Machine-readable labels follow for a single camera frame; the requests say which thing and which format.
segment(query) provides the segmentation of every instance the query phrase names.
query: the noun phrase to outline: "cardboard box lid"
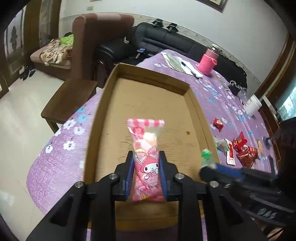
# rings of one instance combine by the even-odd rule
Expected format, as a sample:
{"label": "cardboard box lid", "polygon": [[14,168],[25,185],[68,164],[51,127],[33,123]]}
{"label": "cardboard box lid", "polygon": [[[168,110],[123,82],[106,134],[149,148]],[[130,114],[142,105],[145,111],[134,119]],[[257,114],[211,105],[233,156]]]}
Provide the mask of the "cardboard box lid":
{"label": "cardboard box lid", "polygon": [[[208,148],[219,163],[204,113],[190,86],[173,77],[127,64],[117,65],[102,94],[90,135],[84,182],[99,181],[125,162],[132,150],[127,118],[163,119],[159,150],[182,172],[199,180],[201,150]],[[175,202],[116,202],[118,230],[159,229],[175,225]]]}

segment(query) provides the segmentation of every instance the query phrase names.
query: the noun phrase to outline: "window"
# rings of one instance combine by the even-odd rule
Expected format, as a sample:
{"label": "window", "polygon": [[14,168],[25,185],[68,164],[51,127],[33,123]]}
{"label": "window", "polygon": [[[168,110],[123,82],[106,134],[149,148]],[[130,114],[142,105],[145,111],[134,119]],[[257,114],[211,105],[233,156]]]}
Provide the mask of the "window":
{"label": "window", "polygon": [[296,116],[296,86],[293,88],[283,105],[279,108],[279,113],[284,121]]}

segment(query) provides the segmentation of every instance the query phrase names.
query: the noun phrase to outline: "white wall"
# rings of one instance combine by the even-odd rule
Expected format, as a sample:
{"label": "white wall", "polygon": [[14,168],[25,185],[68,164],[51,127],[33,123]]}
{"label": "white wall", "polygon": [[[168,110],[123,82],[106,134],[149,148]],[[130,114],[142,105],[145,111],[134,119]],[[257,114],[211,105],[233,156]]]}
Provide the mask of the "white wall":
{"label": "white wall", "polygon": [[60,18],[90,12],[134,13],[177,23],[226,49],[261,82],[287,35],[279,16],[263,0],[228,0],[223,13],[196,0],[62,0]]}

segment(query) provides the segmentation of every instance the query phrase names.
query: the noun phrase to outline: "picture frame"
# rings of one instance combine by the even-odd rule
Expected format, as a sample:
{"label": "picture frame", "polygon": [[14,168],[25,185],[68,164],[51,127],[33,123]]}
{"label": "picture frame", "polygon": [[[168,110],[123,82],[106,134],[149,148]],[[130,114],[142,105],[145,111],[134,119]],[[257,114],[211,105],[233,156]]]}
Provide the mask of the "picture frame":
{"label": "picture frame", "polygon": [[197,0],[208,6],[218,10],[219,12],[223,12],[223,9],[227,3],[227,0]]}

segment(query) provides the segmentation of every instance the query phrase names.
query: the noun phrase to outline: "plastic bottle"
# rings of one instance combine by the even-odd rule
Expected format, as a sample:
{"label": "plastic bottle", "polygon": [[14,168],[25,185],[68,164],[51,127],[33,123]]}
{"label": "plastic bottle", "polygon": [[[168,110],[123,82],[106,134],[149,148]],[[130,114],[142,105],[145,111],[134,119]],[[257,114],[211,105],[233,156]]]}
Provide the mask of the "plastic bottle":
{"label": "plastic bottle", "polygon": [[216,169],[216,163],[212,158],[212,153],[208,149],[203,149],[202,151],[202,168],[208,166],[212,169]]}

